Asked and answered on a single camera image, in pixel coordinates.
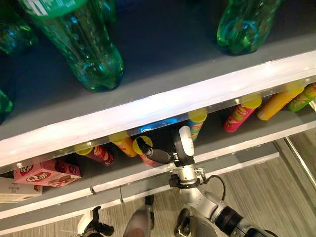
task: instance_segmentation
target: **green plastic bottle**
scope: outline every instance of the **green plastic bottle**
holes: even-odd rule
[[[0,1],[0,49],[12,55],[26,50],[37,41],[38,38],[31,27],[8,2]]]
[[[11,56],[0,54],[0,124],[14,107],[15,80],[10,60]]]
[[[266,40],[281,0],[230,0],[217,43],[231,54],[256,51]]]
[[[105,28],[101,0],[19,0],[91,91],[115,89],[123,61]]]
[[[106,23],[114,23],[116,21],[115,0],[102,0],[100,3],[104,21]]]

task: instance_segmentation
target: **pink snack box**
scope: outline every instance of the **pink snack box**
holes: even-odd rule
[[[14,171],[14,181],[20,184],[63,187],[81,178],[78,166],[51,159]]]

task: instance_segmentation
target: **gray floor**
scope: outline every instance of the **gray floor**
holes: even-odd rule
[[[305,160],[315,164],[316,129],[297,134]],[[226,202],[257,225],[280,237],[315,237],[316,191],[309,183],[284,141],[277,141],[281,157],[256,166],[223,174],[227,185]],[[311,165],[313,172],[316,166]],[[221,195],[219,181],[211,181],[205,189]],[[114,237],[121,237],[132,213],[143,204],[142,199],[123,203],[101,211],[101,221],[115,228]],[[177,215],[183,208],[178,190],[155,195],[155,228],[153,237],[171,237]],[[56,222],[6,237],[75,237],[79,217]]]

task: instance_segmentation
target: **snack box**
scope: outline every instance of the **snack box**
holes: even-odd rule
[[[42,186],[17,184],[14,179],[0,177],[0,203],[24,201],[42,195]]]
[[[63,187],[81,178],[78,166],[56,159],[22,167],[15,170],[13,175],[16,183],[53,187]]]

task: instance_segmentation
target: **orange chip canister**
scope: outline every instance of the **orange chip canister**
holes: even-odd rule
[[[133,140],[127,135],[127,132],[119,132],[109,136],[109,139],[118,148],[120,148],[127,156],[135,157],[137,153],[133,149]]]
[[[267,103],[257,112],[258,119],[269,120],[273,115],[280,111],[288,102],[290,102],[295,96],[301,93],[304,87],[287,90],[273,95]]]
[[[153,142],[152,140],[147,137],[147,136],[140,136],[141,138],[143,138],[144,142],[153,147]],[[151,159],[148,159],[148,157],[140,150],[138,144],[137,144],[137,141],[136,139],[134,140],[133,142],[133,149],[134,151],[140,156],[140,158],[143,160],[143,162],[145,163],[145,165],[150,165],[150,166],[153,166],[153,165],[156,165],[157,162],[151,160]]]

